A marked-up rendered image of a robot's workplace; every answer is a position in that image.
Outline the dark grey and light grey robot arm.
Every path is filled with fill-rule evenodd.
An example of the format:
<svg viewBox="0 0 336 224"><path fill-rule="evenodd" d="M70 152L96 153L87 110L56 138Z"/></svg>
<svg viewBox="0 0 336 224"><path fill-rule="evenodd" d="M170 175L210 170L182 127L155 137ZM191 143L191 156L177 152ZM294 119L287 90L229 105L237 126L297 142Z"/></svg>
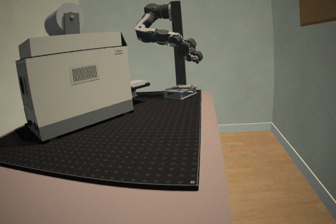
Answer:
<svg viewBox="0 0 336 224"><path fill-rule="evenodd" d="M183 41L179 33L169 32L164 29L149 28L158 18L169 19L171 21L171 2L169 4L158 5L147 4L144 8L145 14L135 26L138 40L142 42L156 42L159 45L176 47ZM170 37L170 35L173 35Z"/></svg>

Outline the beige foil roll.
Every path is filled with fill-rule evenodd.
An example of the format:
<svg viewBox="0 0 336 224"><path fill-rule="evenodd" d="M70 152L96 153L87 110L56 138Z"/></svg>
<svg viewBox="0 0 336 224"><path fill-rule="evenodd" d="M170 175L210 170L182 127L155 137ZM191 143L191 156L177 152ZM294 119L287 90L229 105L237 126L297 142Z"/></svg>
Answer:
<svg viewBox="0 0 336 224"><path fill-rule="evenodd" d="M85 21L85 15L82 8L76 3L67 2L59 6L56 10L50 13L45 19L45 30L48 35L65 35L64 13L79 13L80 28Z"/></svg>

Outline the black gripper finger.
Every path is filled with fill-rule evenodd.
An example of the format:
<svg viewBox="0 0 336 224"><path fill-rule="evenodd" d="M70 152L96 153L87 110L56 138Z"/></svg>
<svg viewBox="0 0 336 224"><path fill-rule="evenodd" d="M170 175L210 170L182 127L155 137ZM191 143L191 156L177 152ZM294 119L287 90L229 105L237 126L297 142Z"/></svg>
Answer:
<svg viewBox="0 0 336 224"><path fill-rule="evenodd" d="M185 55L185 57L183 57L186 61L193 61L195 63L198 64L198 58L197 57L191 57L189 54L188 55Z"/></svg>
<svg viewBox="0 0 336 224"><path fill-rule="evenodd" d="M200 51L196 51L195 48L191 47L189 48L189 53L193 56L198 56L198 63L203 59L203 55Z"/></svg>

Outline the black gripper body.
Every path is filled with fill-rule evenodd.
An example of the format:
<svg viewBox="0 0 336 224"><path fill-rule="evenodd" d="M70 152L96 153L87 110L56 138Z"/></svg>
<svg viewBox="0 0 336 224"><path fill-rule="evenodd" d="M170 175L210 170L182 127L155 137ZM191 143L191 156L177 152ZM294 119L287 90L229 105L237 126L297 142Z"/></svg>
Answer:
<svg viewBox="0 0 336 224"><path fill-rule="evenodd" d="M191 47L195 48L196 45L197 44L196 44L196 42L193 38L190 38L188 40L183 40L182 44L180 45L180 47L177 50L177 54L180 57L185 57L185 55L189 54L189 48L191 48Z"/></svg>

